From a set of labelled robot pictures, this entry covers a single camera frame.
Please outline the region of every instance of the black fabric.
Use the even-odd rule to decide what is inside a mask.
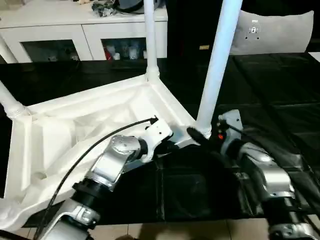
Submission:
[[[32,105],[78,91],[128,79],[146,71],[146,61],[51,62],[0,65],[2,81],[24,105]],[[185,109],[197,117],[208,64],[172,64],[158,61],[160,78]],[[270,149],[284,149],[278,158],[300,164],[301,150],[314,150],[310,164],[320,171],[320,63],[309,54],[263,54],[231,56],[224,74],[212,125],[217,117],[239,109],[247,133],[264,140]],[[252,89],[262,91],[302,142],[293,147],[260,104]],[[9,154],[11,121],[0,111],[1,189],[4,189]],[[218,154],[188,146],[123,175],[100,224],[198,221],[260,217],[262,211],[252,194],[250,180]],[[290,168],[297,181],[308,183],[307,173]],[[58,209],[53,208],[51,215]],[[304,209],[309,211],[304,201]],[[35,226],[42,213],[27,226]]]

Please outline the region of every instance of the white cabinet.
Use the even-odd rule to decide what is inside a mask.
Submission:
[[[99,17],[91,5],[71,0],[32,0],[0,16],[0,35],[19,63],[106,60],[107,46],[114,48],[121,59],[128,58],[128,48],[133,48],[132,52],[137,49],[138,58],[143,58],[144,15]],[[167,10],[156,9],[154,21],[157,57],[166,58]]]
[[[93,59],[81,25],[2,28],[0,34],[19,63]]]
[[[128,58],[128,48],[135,45],[138,58],[146,50],[144,22],[105,23],[83,25],[93,60],[106,60],[107,46],[115,48],[122,59]],[[167,57],[167,22],[155,22],[156,52],[158,58]]]

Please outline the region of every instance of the white tube frame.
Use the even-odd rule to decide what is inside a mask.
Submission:
[[[243,0],[223,0],[222,3],[209,68],[195,123],[195,127],[205,136],[210,136],[211,134],[211,121],[235,35],[242,2]]]
[[[146,53],[147,53],[147,68],[146,76],[150,81],[159,77],[159,68],[157,64],[157,50],[156,50],[156,30],[154,11],[154,0],[143,0],[144,5],[144,22],[146,31]]]
[[[26,107],[17,101],[6,86],[0,81],[0,104],[8,118],[15,118],[27,114]]]

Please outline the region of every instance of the black cable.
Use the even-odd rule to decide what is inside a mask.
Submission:
[[[65,183],[65,181],[67,180],[67,178],[69,177],[69,175],[71,174],[71,172],[76,168],[76,166],[80,163],[80,161],[94,148],[96,147],[98,144],[102,143],[104,140],[106,140],[107,138],[111,137],[112,135],[114,134],[117,134],[125,129],[128,129],[128,128],[131,128],[135,125],[138,125],[138,124],[143,124],[143,123],[146,123],[146,122],[150,122],[151,124],[153,124],[154,122],[156,122],[158,119],[157,117],[155,118],[148,118],[148,119],[145,119],[145,120],[142,120],[142,121],[137,121],[137,122],[134,122],[134,123],[131,123],[127,126],[124,126],[124,127],[121,127],[111,133],[109,133],[108,135],[104,136],[103,138],[101,138],[99,141],[97,141],[96,143],[94,143],[91,147],[89,147],[89,149],[87,151],[84,152],[84,154],[81,155],[81,157],[79,157],[79,159],[72,165],[72,167],[69,169],[69,171],[64,175],[63,179],[61,180],[61,182],[59,183],[58,187],[56,188],[48,206],[46,207],[45,209],[45,212],[43,214],[43,217],[41,219],[41,222],[39,223],[37,229],[36,229],[36,232],[34,234],[34,237],[33,237],[33,240],[37,240],[38,237],[40,236],[40,234],[42,233],[43,229],[44,229],[44,226],[46,224],[46,218],[48,216],[48,213],[50,211],[50,209],[52,208],[53,204],[54,204],[54,201],[56,200],[56,197],[61,189],[61,187],[63,186],[63,184]]]

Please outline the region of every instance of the gray pillow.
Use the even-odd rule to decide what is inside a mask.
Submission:
[[[288,16],[260,16],[241,11],[230,54],[303,53],[313,26],[314,11]]]

